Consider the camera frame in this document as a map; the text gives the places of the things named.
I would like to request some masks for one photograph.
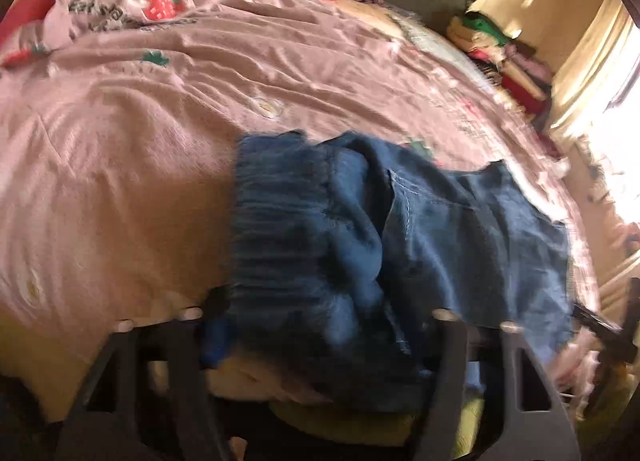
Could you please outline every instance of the curtain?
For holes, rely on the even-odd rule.
[[[554,78],[549,135],[567,151],[606,111],[634,69],[637,31],[621,0],[604,0],[582,40]]]
[[[609,280],[600,287],[602,314],[618,324],[625,315],[632,277],[640,277],[640,251],[613,268],[607,275]]]

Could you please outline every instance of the yellow cloth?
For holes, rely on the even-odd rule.
[[[312,407],[272,401],[269,406],[278,418],[302,432],[346,444],[402,446],[415,420],[410,414],[354,412],[337,405]],[[472,399],[462,408],[454,457],[471,452],[481,414],[481,398]]]
[[[590,417],[576,424],[580,449],[586,451],[609,436],[637,387],[638,379],[628,374],[628,367],[620,365],[605,386]]]
[[[467,28],[458,16],[454,16],[449,25],[456,37],[473,42],[478,48],[498,46],[498,40],[493,35]]]
[[[554,78],[550,135],[560,148],[569,149],[623,86],[638,57],[638,52],[628,47],[635,42],[635,30],[621,0],[603,1]]]
[[[466,40],[466,38],[459,37],[451,25],[447,27],[447,38],[459,50],[462,50],[465,53],[469,53],[470,51],[473,51],[473,50],[484,51],[489,56],[491,61],[498,67],[500,67],[500,64],[506,58],[506,55],[504,54],[504,50],[500,46],[498,45],[482,46],[482,42],[480,44],[476,42],[470,42]]]

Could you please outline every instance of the jeans pocket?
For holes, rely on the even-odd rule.
[[[507,314],[506,257],[481,211],[434,195],[428,184],[416,188],[392,171],[389,181],[381,285],[412,352],[428,347],[427,324],[437,308],[468,323],[498,325]]]
[[[391,183],[395,186],[395,190],[402,189],[402,191],[404,192],[414,194],[418,197],[424,197],[434,203],[443,203],[445,205],[457,206],[465,210],[475,210],[475,207],[470,202],[468,195],[463,193],[463,190],[460,188],[460,186],[456,184],[457,182],[447,181],[449,178],[447,178],[446,174],[442,174],[437,177],[437,179],[440,181],[433,182],[440,184],[441,188],[436,189],[434,188],[433,184],[420,185],[418,183],[415,183],[414,181],[399,176],[393,170],[389,170],[388,172],[391,178]],[[446,189],[442,189],[443,184],[447,186]]]

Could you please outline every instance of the folded clothes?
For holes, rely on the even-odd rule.
[[[502,61],[505,59],[504,50],[500,46],[482,46],[482,43],[477,44],[475,42],[469,42],[466,38],[457,36],[451,25],[447,27],[447,38],[459,50],[464,51],[469,56],[474,54],[476,51],[480,51],[482,55],[486,56],[488,62],[492,62],[497,66],[500,66]]]
[[[502,87],[507,89],[509,95],[521,105],[525,111],[532,115],[538,115],[545,111],[546,103],[548,99],[538,100],[533,98],[531,93],[527,91],[519,82],[515,81],[513,77],[506,73],[501,74]]]
[[[471,51],[467,52],[466,56],[474,60],[481,60],[482,62],[491,64],[496,69],[497,69],[497,64],[499,64],[499,63],[496,64],[494,62],[494,60],[489,56],[489,54],[484,50],[484,48],[482,50],[480,50],[479,48],[473,48]]]
[[[545,92],[512,60],[505,59],[502,62],[502,73],[508,75],[514,82],[517,82],[521,87],[525,88],[527,93],[536,100],[540,102],[546,100]]]
[[[475,43],[476,47],[484,48],[487,46],[498,46],[498,40],[493,36],[472,30],[462,24],[462,20],[458,16],[454,16],[450,22],[451,31],[459,38]]]
[[[551,68],[545,62],[538,60],[533,56],[523,55],[518,51],[515,44],[507,44],[504,51],[515,64],[524,69],[530,76],[538,80],[542,80],[547,85],[551,85],[554,74]]]
[[[500,26],[491,18],[482,14],[481,12],[467,12],[462,17],[462,23],[467,28],[472,30],[477,30],[479,32],[484,32],[486,34],[495,37],[500,46],[504,46],[505,44],[511,42],[511,38],[507,37]]]
[[[503,162],[436,167],[355,133],[246,136],[236,164],[228,316],[242,346],[335,403],[417,412],[431,313],[513,320],[543,362],[571,335],[568,237]]]

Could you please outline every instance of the green cloth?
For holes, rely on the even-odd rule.
[[[495,24],[495,22],[483,16],[482,14],[479,14],[478,12],[473,13],[474,16],[478,15],[479,17],[471,19],[465,14],[462,17],[463,26],[495,37],[498,41],[499,46],[504,46],[508,42],[511,42],[511,39],[502,32],[502,30],[498,27],[497,24]]]
[[[411,140],[409,143],[409,147],[414,149],[415,152],[421,155],[428,162],[433,161],[433,151],[430,148],[424,146],[424,142],[422,140]]]
[[[454,458],[471,452],[482,403],[482,399],[476,397],[462,408]],[[336,443],[402,446],[415,421],[411,414],[354,412],[337,405],[304,406],[290,401],[272,401],[269,406],[271,412],[288,425]]]
[[[626,368],[621,368],[613,376],[589,417],[576,424],[576,436],[582,451],[601,443],[609,436],[637,386],[638,379],[627,374]]]

